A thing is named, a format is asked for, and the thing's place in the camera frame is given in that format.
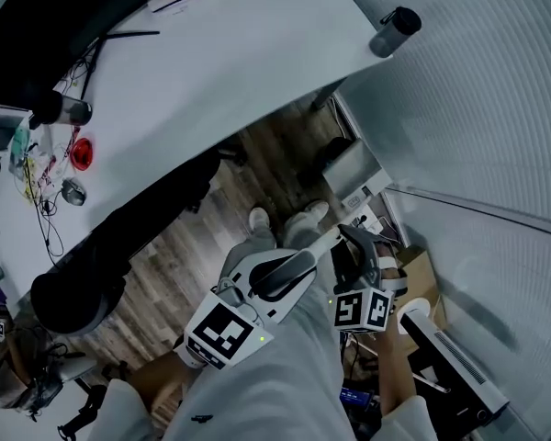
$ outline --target white desk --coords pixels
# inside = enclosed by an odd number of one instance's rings
[[[76,174],[87,201],[77,208],[59,199],[53,219],[66,251],[179,164],[382,61],[367,47],[375,30],[353,0],[198,0],[170,17],[145,8],[117,28],[156,29],[161,35],[108,41],[98,59],[86,94],[94,116],[80,134],[93,140],[95,157]],[[69,138],[69,127],[54,132],[56,142]],[[18,300],[51,262],[6,160],[0,229],[5,292]]]

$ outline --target black chair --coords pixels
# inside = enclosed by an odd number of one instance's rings
[[[221,156],[213,148],[178,166],[112,212],[57,267],[36,277],[30,300],[41,324],[67,335],[95,329],[117,306],[131,257],[184,209],[199,204]]]

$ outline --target foot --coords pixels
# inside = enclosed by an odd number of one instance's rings
[[[297,235],[303,231],[318,231],[319,222],[329,211],[325,201],[313,201],[302,212],[292,216],[284,225],[284,247],[290,248]]]
[[[304,212],[309,214],[316,223],[319,223],[327,215],[327,212],[329,212],[329,203],[320,200],[312,201],[304,208]]]
[[[263,208],[253,208],[249,213],[249,227],[251,232],[255,232],[258,227],[266,227],[269,229],[269,215]]]

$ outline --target computer mouse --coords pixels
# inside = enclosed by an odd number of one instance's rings
[[[62,182],[62,196],[74,206],[85,203],[85,190],[74,178],[65,178]]]

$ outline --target wooden floor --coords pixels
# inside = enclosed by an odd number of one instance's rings
[[[229,250],[248,236],[247,215],[256,205],[269,212],[276,234],[317,198],[332,205],[324,225],[336,222],[340,204],[324,182],[303,188],[297,179],[321,147],[343,135],[331,107],[314,113],[310,100],[302,98],[236,135],[249,155],[247,164],[222,161],[198,214],[184,212],[131,260],[119,305],[93,332],[72,338],[74,349],[103,365],[124,360],[133,370],[171,349],[217,284]],[[176,395],[153,415],[161,429],[178,402]]]

